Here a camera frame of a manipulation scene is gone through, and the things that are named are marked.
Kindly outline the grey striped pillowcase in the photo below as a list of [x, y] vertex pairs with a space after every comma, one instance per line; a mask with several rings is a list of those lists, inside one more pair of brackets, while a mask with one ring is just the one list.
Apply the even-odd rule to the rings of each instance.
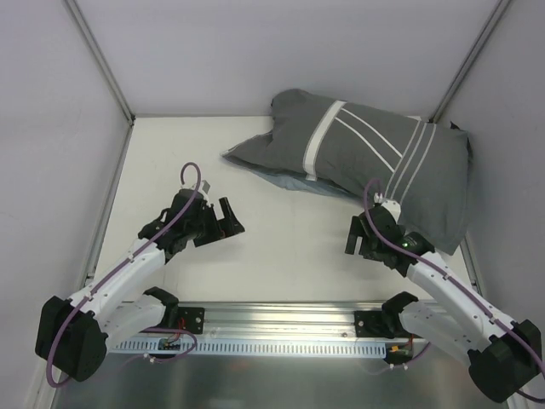
[[293, 190], [322, 186], [358, 198], [372, 178], [400, 221], [453, 254], [468, 228], [468, 133], [374, 107], [288, 89], [272, 99], [272, 129], [222, 157]]

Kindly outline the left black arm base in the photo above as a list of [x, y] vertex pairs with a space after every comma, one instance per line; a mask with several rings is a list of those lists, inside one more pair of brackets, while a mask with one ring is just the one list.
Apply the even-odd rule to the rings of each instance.
[[203, 333], [204, 308], [181, 306], [177, 297], [156, 286], [146, 290], [144, 294], [158, 299], [165, 307], [162, 319], [157, 324], [158, 328], [182, 329], [197, 335]]

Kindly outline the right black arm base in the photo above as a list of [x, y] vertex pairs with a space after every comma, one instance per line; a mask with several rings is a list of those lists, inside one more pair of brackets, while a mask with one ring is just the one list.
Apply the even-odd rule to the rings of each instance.
[[409, 304], [418, 301], [416, 296], [403, 291], [385, 301], [380, 310], [354, 311], [356, 337], [409, 338], [410, 333], [402, 326], [399, 316]]

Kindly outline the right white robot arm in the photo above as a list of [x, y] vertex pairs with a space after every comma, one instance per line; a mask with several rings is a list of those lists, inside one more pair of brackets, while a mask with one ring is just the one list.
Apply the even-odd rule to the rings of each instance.
[[517, 321], [463, 283], [419, 233], [408, 233], [392, 213], [374, 204], [353, 216], [345, 252], [379, 262], [423, 289], [444, 310], [437, 314], [407, 291], [380, 311], [354, 314], [357, 336], [418, 336], [457, 359], [488, 399], [503, 403], [544, 373], [542, 334]]

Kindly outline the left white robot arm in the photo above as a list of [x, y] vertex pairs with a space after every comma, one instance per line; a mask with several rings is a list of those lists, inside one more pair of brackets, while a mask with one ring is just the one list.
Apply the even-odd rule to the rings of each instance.
[[205, 193], [182, 188], [170, 207], [138, 232], [124, 258], [108, 274], [66, 299], [51, 297], [42, 307], [35, 352], [46, 362], [50, 386], [63, 382], [53, 370], [77, 382], [89, 379], [111, 349], [139, 332], [184, 332], [178, 323], [179, 300], [159, 287], [149, 288], [129, 304], [123, 301], [152, 274], [186, 249], [244, 233], [227, 198], [218, 218]]

